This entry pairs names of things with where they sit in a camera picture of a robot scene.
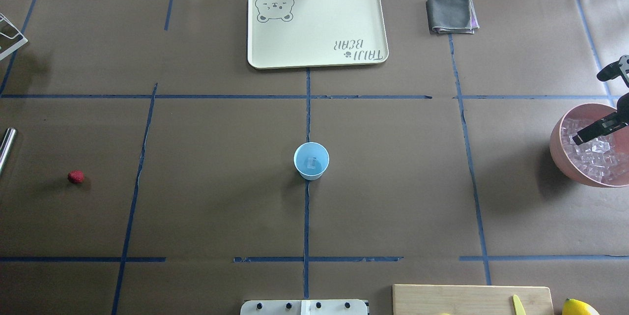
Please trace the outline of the clear ice cubes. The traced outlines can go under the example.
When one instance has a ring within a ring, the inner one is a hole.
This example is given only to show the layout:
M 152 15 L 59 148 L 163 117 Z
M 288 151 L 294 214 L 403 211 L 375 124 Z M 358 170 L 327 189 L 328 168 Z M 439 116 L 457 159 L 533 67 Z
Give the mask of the clear ice cubes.
M 625 185 L 629 156 L 622 152 L 620 141 L 611 134 L 577 145 L 572 137 L 586 127 L 584 119 L 566 118 L 560 126 L 560 142 L 568 159 L 580 172 L 593 180 L 611 185 Z

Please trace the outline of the red strawberry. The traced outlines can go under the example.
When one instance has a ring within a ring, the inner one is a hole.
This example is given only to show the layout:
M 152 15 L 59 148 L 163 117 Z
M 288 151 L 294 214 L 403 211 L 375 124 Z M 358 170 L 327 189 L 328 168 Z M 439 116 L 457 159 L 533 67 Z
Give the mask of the red strawberry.
M 81 170 L 70 171 L 67 174 L 67 180 L 73 184 L 81 184 L 85 180 L 85 174 Z

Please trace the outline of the light blue paper cup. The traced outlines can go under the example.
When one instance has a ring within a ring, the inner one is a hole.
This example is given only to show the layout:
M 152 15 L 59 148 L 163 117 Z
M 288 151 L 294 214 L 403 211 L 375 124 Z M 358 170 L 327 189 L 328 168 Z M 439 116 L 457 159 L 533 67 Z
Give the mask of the light blue paper cup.
M 315 142 L 300 145 L 293 156 L 294 166 L 307 181 L 319 179 L 327 170 L 330 156 L 327 149 Z

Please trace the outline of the pink bowl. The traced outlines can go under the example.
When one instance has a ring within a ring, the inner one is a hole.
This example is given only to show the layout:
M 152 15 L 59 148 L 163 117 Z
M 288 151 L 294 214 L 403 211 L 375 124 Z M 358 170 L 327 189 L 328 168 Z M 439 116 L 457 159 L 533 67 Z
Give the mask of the pink bowl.
M 615 112 L 616 108 L 613 108 L 609 105 L 604 104 L 596 104 L 596 103 L 588 103 L 578 105 L 570 111 L 567 111 L 561 119 L 557 122 L 555 127 L 553 128 L 549 147 L 550 154 L 552 156 L 553 162 L 560 169 L 563 174 L 568 176 L 571 180 L 577 181 L 578 183 L 591 186 L 591 187 L 601 187 L 601 188 L 620 188 L 627 187 L 628 178 L 622 180 L 625 182 L 625 185 L 611 185 L 606 183 L 600 183 L 592 178 L 587 177 L 583 172 L 580 172 L 575 164 L 571 163 L 568 159 L 566 152 L 564 151 L 562 144 L 560 142 L 560 126 L 564 119 L 572 118 L 572 119 L 584 119 L 588 121 L 588 125 L 593 124 L 596 120 L 603 118 L 606 115 L 609 115 L 612 112 Z M 620 141 L 620 147 L 622 152 L 628 153 L 628 127 L 624 127 L 619 131 L 613 132 L 611 134 L 613 138 L 617 138 Z

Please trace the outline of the grey folded cloth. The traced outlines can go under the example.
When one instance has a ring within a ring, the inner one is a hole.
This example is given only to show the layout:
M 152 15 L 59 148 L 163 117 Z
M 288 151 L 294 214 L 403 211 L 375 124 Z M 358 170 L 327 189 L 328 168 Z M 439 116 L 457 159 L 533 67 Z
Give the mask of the grey folded cloth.
M 427 0 L 430 31 L 474 34 L 480 28 L 473 0 Z

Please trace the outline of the upper yellow lemon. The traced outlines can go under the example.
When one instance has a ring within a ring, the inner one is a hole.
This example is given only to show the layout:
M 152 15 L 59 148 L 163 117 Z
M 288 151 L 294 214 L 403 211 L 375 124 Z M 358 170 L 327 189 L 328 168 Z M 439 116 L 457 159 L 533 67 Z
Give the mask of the upper yellow lemon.
M 575 298 L 566 298 L 563 303 L 562 315 L 599 315 L 600 313 L 587 302 Z

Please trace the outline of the yellow plastic knife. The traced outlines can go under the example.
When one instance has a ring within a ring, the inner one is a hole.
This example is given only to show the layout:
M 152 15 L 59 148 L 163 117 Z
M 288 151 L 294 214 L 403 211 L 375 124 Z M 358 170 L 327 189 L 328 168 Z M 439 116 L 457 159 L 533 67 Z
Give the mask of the yellow plastic knife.
M 512 304 L 515 315 L 526 315 L 526 310 L 523 306 L 521 298 L 517 294 L 512 295 Z

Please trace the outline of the wooden cutting board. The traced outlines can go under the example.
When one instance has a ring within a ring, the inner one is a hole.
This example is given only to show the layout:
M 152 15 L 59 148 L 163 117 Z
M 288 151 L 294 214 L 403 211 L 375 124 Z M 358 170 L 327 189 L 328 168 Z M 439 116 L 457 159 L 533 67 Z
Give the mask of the wooden cutting board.
M 552 315 L 552 295 L 543 286 L 392 286 L 395 315 L 514 315 L 513 295 L 527 315 Z

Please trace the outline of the cream bear tray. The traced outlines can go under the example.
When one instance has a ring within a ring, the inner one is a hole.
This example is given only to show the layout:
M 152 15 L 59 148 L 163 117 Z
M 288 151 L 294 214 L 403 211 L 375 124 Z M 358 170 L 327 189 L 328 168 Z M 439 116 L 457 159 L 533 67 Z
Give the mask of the cream bear tray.
M 384 63 L 381 0 L 248 0 L 247 60 L 256 69 Z

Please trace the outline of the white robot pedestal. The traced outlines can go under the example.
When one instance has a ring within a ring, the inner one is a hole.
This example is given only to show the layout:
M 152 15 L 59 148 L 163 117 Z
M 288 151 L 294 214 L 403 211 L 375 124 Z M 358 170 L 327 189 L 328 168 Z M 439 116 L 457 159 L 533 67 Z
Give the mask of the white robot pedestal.
M 288 299 L 243 302 L 241 315 L 369 315 L 361 299 Z

